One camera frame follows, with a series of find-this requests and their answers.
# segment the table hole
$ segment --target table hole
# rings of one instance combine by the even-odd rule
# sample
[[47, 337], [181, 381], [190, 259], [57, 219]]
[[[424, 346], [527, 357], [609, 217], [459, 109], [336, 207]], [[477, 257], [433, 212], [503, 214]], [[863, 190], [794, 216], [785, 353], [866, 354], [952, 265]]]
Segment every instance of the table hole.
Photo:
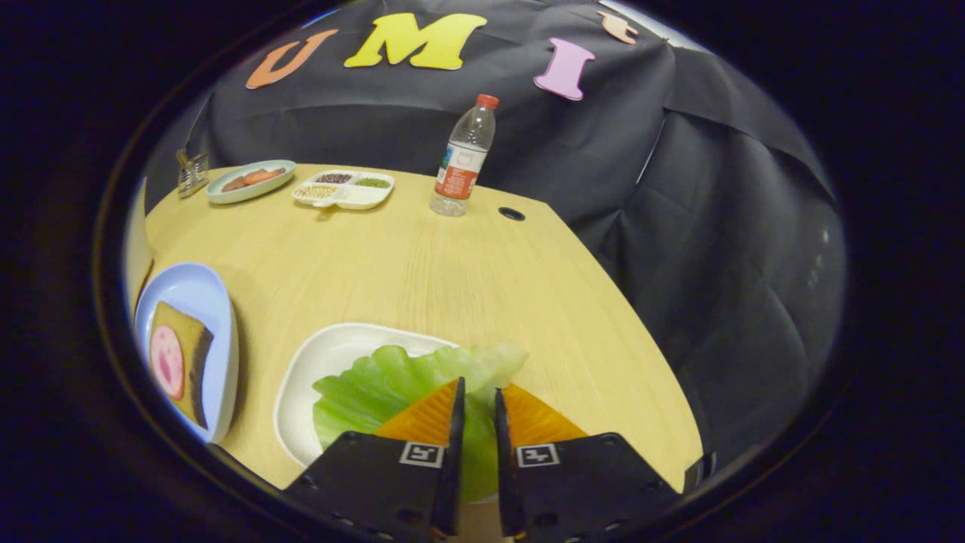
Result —
[[499, 213], [512, 220], [526, 220], [526, 216], [513, 208], [499, 208]]

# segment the wooden table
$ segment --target wooden table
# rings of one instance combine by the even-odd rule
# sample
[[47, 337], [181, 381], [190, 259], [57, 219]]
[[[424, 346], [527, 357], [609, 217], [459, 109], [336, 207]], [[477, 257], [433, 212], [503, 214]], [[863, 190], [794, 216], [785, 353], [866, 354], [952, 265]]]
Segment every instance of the wooden table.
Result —
[[[291, 190], [329, 168], [387, 173], [396, 187], [369, 211], [296, 204]], [[288, 486], [301, 468], [275, 437], [272, 409], [289, 362], [317, 330], [363, 322], [460, 345], [514, 342], [530, 353], [515, 383], [591, 435], [623, 434], [679, 492], [684, 470], [702, 456], [697, 425], [607, 273], [547, 205], [477, 187], [466, 215], [447, 217], [428, 207], [433, 183], [304, 164], [260, 198], [214, 206], [203, 190], [184, 200], [172, 192], [148, 214], [152, 276], [200, 262], [232, 297], [241, 363], [234, 421], [220, 445]], [[526, 219], [510, 220], [500, 207]]]

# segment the letter m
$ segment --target letter m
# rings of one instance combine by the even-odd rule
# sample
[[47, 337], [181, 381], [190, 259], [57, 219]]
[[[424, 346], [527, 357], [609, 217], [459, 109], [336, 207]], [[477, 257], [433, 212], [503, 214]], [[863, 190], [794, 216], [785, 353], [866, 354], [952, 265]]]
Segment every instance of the letter m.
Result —
[[372, 22], [375, 30], [355, 56], [345, 60], [345, 67], [378, 64], [382, 60], [382, 55], [378, 54], [382, 45], [385, 45], [389, 64], [398, 64], [424, 45], [422, 52], [409, 59], [412, 66], [458, 70], [462, 67], [459, 58], [462, 46], [469, 35], [485, 23], [486, 19], [478, 15], [450, 14], [420, 29], [413, 14], [384, 15]]

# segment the pink letter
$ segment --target pink letter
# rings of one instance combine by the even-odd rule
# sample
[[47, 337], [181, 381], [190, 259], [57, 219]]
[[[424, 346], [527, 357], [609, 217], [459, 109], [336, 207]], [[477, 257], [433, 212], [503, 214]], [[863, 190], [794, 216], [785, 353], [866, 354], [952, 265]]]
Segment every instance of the pink letter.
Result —
[[298, 68], [304, 64], [306, 60], [308, 60], [308, 57], [312, 56], [312, 53], [314, 53], [315, 50], [318, 49], [318, 46], [325, 41], [325, 38], [328, 38], [338, 31], [338, 29], [326, 30], [325, 32], [320, 32], [310, 37], [308, 40], [305, 40], [305, 46], [298, 51], [298, 54], [295, 55], [295, 58], [291, 59], [291, 62], [275, 71], [272, 70], [272, 68], [275, 66], [275, 63], [278, 62], [278, 60], [289, 51], [289, 49], [298, 45], [298, 42], [282, 45], [274, 51], [271, 51], [268, 53], [268, 56], [264, 57], [262, 63], [255, 68], [255, 71], [251, 72], [251, 76], [248, 77], [248, 82], [246, 82], [244, 86], [248, 87], [249, 89], [257, 89], [265, 85], [270, 85], [286, 75], [290, 75], [293, 71], [298, 70]]
[[550, 38], [549, 42], [556, 46], [553, 58], [546, 67], [546, 73], [534, 77], [533, 82], [540, 89], [553, 94], [570, 100], [582, 100], [583, 91], [577, 84], [580, 82], [583, 65], [596, 57], [576, 43], [559, 38]]

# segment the plastic water bottle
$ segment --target plastic water bottle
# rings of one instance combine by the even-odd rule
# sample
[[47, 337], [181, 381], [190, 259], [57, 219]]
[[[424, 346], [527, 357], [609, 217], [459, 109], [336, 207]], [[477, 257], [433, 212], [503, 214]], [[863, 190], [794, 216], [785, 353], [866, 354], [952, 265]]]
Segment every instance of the plastic water bottle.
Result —
[[449, 136], [446, 155], [439, 166], [435, 191], [428, 203], [436, 213], [449, 216], [466, 213], [469, 195], [483, 168], [492, 137], [496, 134], [496, 116], [492, 110], [498, 105], [498, 98], [479, 95], [476, 107], [467, 111], [456, 123], [453, 134]]

